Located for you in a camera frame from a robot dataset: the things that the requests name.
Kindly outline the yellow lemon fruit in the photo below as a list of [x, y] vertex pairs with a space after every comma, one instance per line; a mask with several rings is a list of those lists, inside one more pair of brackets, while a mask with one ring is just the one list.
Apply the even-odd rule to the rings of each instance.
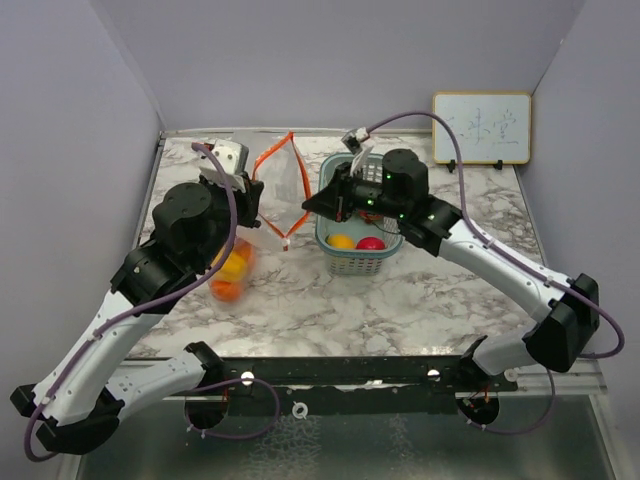
[[326, 243], [335, 249], [350, 250], [356, 248], [356, 243], [354, 242], [354, 240], [350, 236], [344, 234], [329, 235], [326, 238]]

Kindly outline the clear bag orange zipper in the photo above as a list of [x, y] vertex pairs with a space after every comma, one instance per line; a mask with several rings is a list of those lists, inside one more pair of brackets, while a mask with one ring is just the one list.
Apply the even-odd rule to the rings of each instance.
[[264, 183], [258, 207], [258, 227], [239, 227], [236, 240], [248, 242], [253, 249], [253, 266], [241, 281], [246, 287], [257, 258], [257, 251], [286, 252], [296, 231], [309, 214], [301, 208], [311, 197], [312, 188], [306, 162], [288, 132], [261, 153], [249, 170], [250, 178]]

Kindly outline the teal white plastic basket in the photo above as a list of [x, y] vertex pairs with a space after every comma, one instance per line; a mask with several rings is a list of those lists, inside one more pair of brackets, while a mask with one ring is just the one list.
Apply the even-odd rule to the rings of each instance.
[[[326, 187], [335, 168], [342, 163], [351, 163], [353, 155], [336, 153], [329, 156], [319, 171], [318, 190]], [[372, 153], [361, 169], [364, 179], [380, 182], [382, 180], [382, 155]], [[340, 249], [327, 243], [331, 236], [343, 235], [356, 244], [368, 237], [375, 237], [384, 243], [382, 250], [365, 251], [360, 249]], [[397, 230], [396, 221], [390, 218], [355, 212], [346, 222], [337, 223], [316, 216], [315, 238], [324, 253], [326, 267], [330, 274], [339, 276], [373, 276], [378, 274], [386, 260], [395, 255], [403, 242]]]

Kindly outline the red apple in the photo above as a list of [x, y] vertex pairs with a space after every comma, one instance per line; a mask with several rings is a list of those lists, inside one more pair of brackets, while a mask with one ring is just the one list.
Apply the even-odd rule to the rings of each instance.
[[380, 251], [386, 248], [385, 242], [374, 236], [364, 237], [356, 244], [358, 250]]

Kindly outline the yellow orange fruit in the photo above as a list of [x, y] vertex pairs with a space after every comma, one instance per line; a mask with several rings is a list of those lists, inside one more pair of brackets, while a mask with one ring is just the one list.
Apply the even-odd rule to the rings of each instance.
[[222, 267], [213, 275], [213, 280], [227, 283], [241, 282], [252, 266], [252, 246], [244, 240], [237, 240]]

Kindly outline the orange tangerine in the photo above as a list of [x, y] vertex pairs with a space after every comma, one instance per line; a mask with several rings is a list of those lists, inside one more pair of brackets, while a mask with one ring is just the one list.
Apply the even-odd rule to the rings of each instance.
[[212, 296], [223, 303], [235, 303], [244, 294], [245, 287], [241, 282], [213, 280], [209, 285]]

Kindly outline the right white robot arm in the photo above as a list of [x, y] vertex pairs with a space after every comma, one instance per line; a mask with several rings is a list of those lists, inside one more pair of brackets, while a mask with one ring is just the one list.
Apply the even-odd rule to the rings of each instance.
[[461, 383], [481, 391], [495, 376], [534, 364], [569, 371], [599, 327], [597, 282], [549, 270], [467, 222], [458, 207], [430, 193], [427, 166], [413, 151], [390, 150], [374, 163], [380, 171], [372, 177], [357, 157], [330, 156], [321, 166], [317, 193], [303, 209], [334, 222], [360, 212], [391, 219], [407, 242], [479, 276], [535, 322], [530, 329], [477, 339], [459, 360]]

